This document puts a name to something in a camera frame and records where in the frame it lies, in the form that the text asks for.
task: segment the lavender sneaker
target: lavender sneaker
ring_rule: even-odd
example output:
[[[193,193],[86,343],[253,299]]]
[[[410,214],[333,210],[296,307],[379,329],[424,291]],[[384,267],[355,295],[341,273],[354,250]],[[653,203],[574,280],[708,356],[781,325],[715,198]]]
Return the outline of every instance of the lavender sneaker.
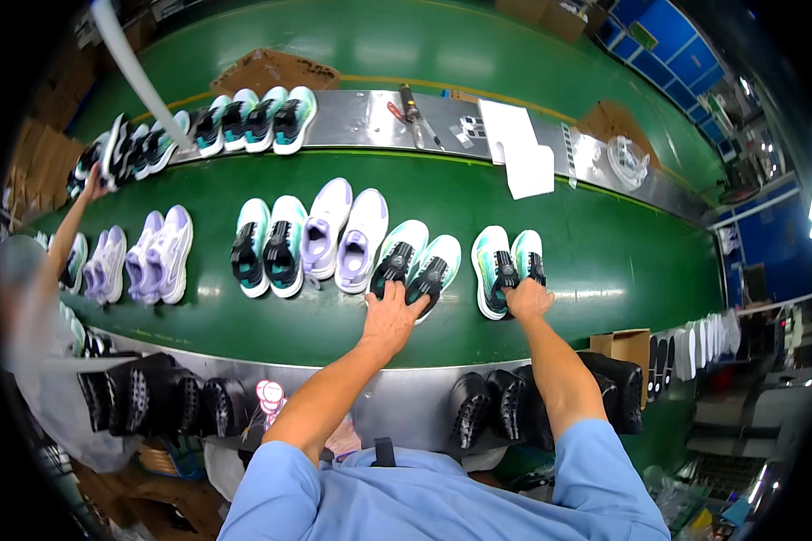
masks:
[[[99,279],[97,274],[93,272],[93,265],[97,260],[102,258],[106,250],[106,243],[108,242],[108,231],[103,231],[99,233],[99,240],[96,243],[96,249],[93,251],[93,255],[87,263],[81,268],[81,274],[84,276],[84,281],[87,284],[87,289],[84,292],[84,296],[90,300],[96,300],[99,296],[99,291],[102,289],[102,281]]]
[[[300,257],[304,275],[318,285],[318,280],[334,276],[337,265],[337,237],[346,225],[352,205],[352,191],[347,179],[328,181],[316,195],[310,215],[304,223]]]
[[[377,189],[368,188],[355,198],[346,232],[337,250],[337,287],[361,293],[367,287],[379,244],[388,233],[388,203]]]
[[[102,257],[93,263],[95,279],[102,284],[97,295],[100,305],[114,304],[124,292],[124,257],[126,256],[126,234],[119,226],[113,225],[108,231],[108,239]]]
[[[144,228],[138,242],[126,253],[126,273],[130,275],[130,297],[132,297],[132,300],[143,302],[146,305],[154,305],[159,300],[159,292],[143,295],[141,288],[146,281],[148,283],[147,288],[150,289],[152,276],[147,270],[145,254],[156,241],[163,222],[162,213],[151,211],[144,220]]]
[[[192,248],[192,218],[183,205],[175,205],[165,215],[165,222],[145,254],[150,284],[140,287],[142,295],[159,292],[162,302],[173,305],[187,287],[187,256]]]

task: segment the human hand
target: human hand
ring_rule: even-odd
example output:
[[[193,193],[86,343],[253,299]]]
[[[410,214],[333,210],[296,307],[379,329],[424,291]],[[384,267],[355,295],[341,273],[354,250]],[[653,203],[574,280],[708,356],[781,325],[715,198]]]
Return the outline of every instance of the human hand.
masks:
[[[369,293],[367,301],[367,319],[364,321],[364,335],[359,344],[367,345],[378,351],[385,362],[403,349],[409,339],[415,320],[429,304],[429,295],[422,295],[417,301],[406,306],[406,287],[400,281],[386,281],[385,294],[379,300]]]
[[[508,311],[516,319],[542,319],[544,313],[553,304],[553,293],[547,290],[532,278],[520,280],[518,287],[503,287],[502,293],[506,295]]]
[[[90,175],[87,177],[84,190],[81,191],[81,197],[85,198],[87,202],[99,199],[108,193],[108,189],[102,186],[102,181],[99,177],[101,169],[102,166],[98,161],[90,168]]]

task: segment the worker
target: worker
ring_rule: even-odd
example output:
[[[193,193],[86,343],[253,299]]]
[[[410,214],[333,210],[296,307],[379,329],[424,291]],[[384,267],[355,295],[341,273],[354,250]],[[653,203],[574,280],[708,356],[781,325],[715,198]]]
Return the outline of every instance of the worker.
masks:
[[[556,442],[553,504],[473,481],[451,457],[426,451],[393,448],[396,466],[381,468],[377,449],[364,449],[318,470],[326,439],[429,301],[406,306],[402,283],[389,281],[383,300],[367,295],[355,348],[308,379],[265,433],[218,539],[670,539],[595,378],[544,321],[553,294],[532,279],[505,293]]]

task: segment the human arm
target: human arm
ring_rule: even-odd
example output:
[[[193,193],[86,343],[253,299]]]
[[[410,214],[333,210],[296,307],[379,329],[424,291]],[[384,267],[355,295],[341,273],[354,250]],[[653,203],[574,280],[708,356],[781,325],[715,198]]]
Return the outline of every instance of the human arm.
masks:
[[[262,443],[284,441],[318,463],[325,440],[343,421],[361,389],[403,348],[415,320],[430,301],[423,295],[407,307],[405,294],[402,282],[388,281],[382,300],[375,294],[366,296],[367,319],[357,345],[301,385]]]
[[[608,418],[602,395],[577,353],[544,321],[553,293],[532,278],[505,291],[509,311],[529,342],[532,374],[547,409],[555,440],[576,422]]]

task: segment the sneaker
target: sneaker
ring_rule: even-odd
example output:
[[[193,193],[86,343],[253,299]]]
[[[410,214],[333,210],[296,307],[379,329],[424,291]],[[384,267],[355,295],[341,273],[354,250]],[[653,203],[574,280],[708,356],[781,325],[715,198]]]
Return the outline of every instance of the sneaker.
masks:
[[[512,243],[512,256],[521,280],[532,278],[542,286],[547,285],[542,264],[541,237],[531,229],[521,231]]]
[[[278,297],[291,297],[304,283],[300,244],[305,221],[306,211],[297,197],[282,196],[274,202],[262,257],[265,274]]]
[[[195,127],[195,143],[202,157],[210,157],[222,150],[225,137],[222,135],[222,115],[232,99],[222,95],[210,104],[210,108]]]
[[[366,292],[373,293],[382,300],[386,281],[399,281],[405,287],[412,264],[418,261],[429,238],[427,226],[418,220],[407,220],[392,229],[382,242],[379,264],[376,265],[372,278],[367,281]]]
[[[273,117],[273,153],[294,154],[304,144],[306,129],[316,118],[316,95],[307,87],[295,87]]]
[[[51,241],[48,242],[48,248],[51,248],[51,242],[54,241],[54,235],[51,235]],[[62,291],[68,291],[73,295],[77,295],[81,290],[81,268],[87,262],[87,239],[83,233],[76,233],[73,247],[69,250],[69,256],[66,257],[66,265],[63,272],[60,273],[58,286]]]
[[[78,157],[78,162],[75,164],[73,171],[73,176],[76,180],[87,180],[87,177],[90,176],[90,169],[93,167],[93,164],[97,163],[99,158],[102,157],[110,135],[111,132],[102,132],[95,141],[81,151],[81,156]]]
[[[157,240],[163,222],[162,213],[151,211],[144,219],[144,227],[138,242],[126,252],[125,266],[126,273],[130,275],[130,297],[132,300],[141,301],[146,305],[155,305],[159,300],[159,291],[145,295],[141,293],[141,290],[142,288],[150,290],[152,286],[153,277],[147,268],[146,254]]]
[[[508,313],[503,287],[520,283],[508,249],[508,233],[488,225],[472,245],[472,267],[478,277],[478,309],[487,319],[502,319]]]
[[[232,102],[222,114],[222,135],[225,137],[226,152],[239,151],[247,144],[244,135],[244,124],[250,112],[259,104],[259,96],[249,88],[242,88],[235,93]]]
[[[126,119],[126,114],[119,114],[111,124],[111,134],[102,154],[102,185],[109,191],[117,191],[131,180],[131,132],[132,123]]]
[[[376,252],[387,232],[388,203],[377,189],[365,189],[355,198],[337,249],[337,287],[346,293],[361,293],[367,288]]]
[[[151,133],[151,127],[148,124],[141,124],[130,137],[130,167],[132,168],[132,177],[136,180],[141,180],[147,177],[147,156],[144,153],[144,141]]]
[[[424,248],[415,265],[415,276],[406,288],[407,306],[423,294],[430,296],[430,303],[421,311],[416,325],[427,319],[443,291],[451,285],[460,270],[461,258],[460,243],[450,234],[440,234]]]
[[[142,295],[159,293],[162,302],[173,305],[187,287],[187,257],[192,249],[192,218],[182,205],[171,207],[165,215],[156,241],[145,254],[150,284],[142,285]]]
[[[262,295],[271,285],[261,262],[269,222],[271,211],[258,197],[240,207],[235,243],[232,244],[232,273],[238,278],[241,291],[251,298]]]
[[[174,116],[184,133],[189,133],[189,113],[183,109]],[[151,134],[144,141],[144,160],[147,162],[148,174],[158,173],[168,165],[171,155],[177,149],[177,142],[162,128],[159,120],[153,124]]]
[[[273,142],[273,117],[283,108],[288,99],[284,87],[274,87],[265,93],[244,124],[244,138],[247,152],[263,152]]]
[[[352,204],[351,185],[336,178],[316,195],[310,215],[304,223],[300,257],[304,275],[318,287],[319,280],[334,276],[337,266],[337,237],[346,225]]]
[[[99,240],[96,243],[96,249],[93,251],[93,256],[81,267],[81,274],[84,276],[84,281],[87,283],[87,289],[84,296],[90,300],[96,300],[99,297],[99,292],[102,289],[102,280],[99,275],[94,272],[94,263],[102,259],[102,255],[106,253],[106,244],[108,243],[108,231],[99,233]]]
[[[124,292],[125,256],[126,234],[119,226],[112,225],[102,255],[93,262],[93,272],[102,285],[97,296],[100,305],[116,303]]]

